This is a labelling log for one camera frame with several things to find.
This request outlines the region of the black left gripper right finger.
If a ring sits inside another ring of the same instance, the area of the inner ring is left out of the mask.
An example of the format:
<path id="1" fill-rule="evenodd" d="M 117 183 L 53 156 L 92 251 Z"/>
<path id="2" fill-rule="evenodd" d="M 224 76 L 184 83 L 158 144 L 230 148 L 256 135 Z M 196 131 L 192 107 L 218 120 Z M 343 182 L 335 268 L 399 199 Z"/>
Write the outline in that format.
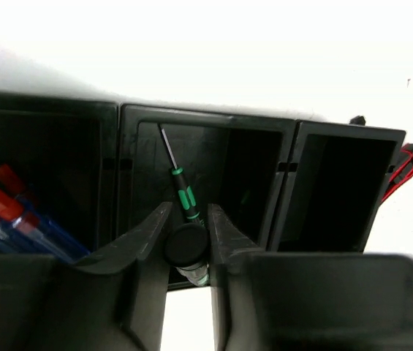
<path id="1" fill-rule="evenodd" d="M 217 350 L 413 350 L 413 259 L 267 252 L 208 207 Z"/>

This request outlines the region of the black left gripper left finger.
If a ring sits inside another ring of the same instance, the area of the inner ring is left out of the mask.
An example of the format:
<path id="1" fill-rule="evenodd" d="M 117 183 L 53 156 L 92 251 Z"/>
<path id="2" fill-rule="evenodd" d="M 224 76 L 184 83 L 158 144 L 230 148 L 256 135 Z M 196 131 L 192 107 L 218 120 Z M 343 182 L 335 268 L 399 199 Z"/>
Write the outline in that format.
<path id="1" fill-rule="evenodd" d="M 74 265 L 0 254 L 0 350 L 158 350 L 171 203 Z"/>

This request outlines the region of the green black precision screwdriver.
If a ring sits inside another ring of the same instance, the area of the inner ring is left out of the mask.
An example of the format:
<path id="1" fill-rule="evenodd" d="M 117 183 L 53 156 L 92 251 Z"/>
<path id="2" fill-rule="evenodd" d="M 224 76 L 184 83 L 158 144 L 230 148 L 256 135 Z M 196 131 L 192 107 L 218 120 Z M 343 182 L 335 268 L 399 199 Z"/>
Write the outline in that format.
<path id="1" fill-rule="evenodd" d="M 203 287 L 209 283 L 209 263 L 206 258 L 209 237 L 196 198 L 184 169 L 177 163 L 167 133 L 157 125 L 170 161 L 170 176 L 174 193 L 183 214 L 183 224 L 168 235 L 164 244 L 164 257 L 190 283 Z"/>

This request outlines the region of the blue red screwdriver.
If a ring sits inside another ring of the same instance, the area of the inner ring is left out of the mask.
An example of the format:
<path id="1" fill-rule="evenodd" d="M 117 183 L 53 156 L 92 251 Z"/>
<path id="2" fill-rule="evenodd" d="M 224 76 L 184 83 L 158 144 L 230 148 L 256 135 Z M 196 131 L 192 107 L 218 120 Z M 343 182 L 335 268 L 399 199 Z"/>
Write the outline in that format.
<path id="1" fill-rule="evenodd" d="M 22 197 L 12 197 L 0 189 L 0 219 L 14 230 L 26 253 L 52 254 L 73 264 L 89 254 L 51 217 L 41 214 Z"/>
<path id="2" fill-rule="evenodd" d="M 32 188 L 7 164 L 0 163 L 0 250 L 43 253 L 73 264 L 90 251 L 51 216 L 38 212 Z"/>

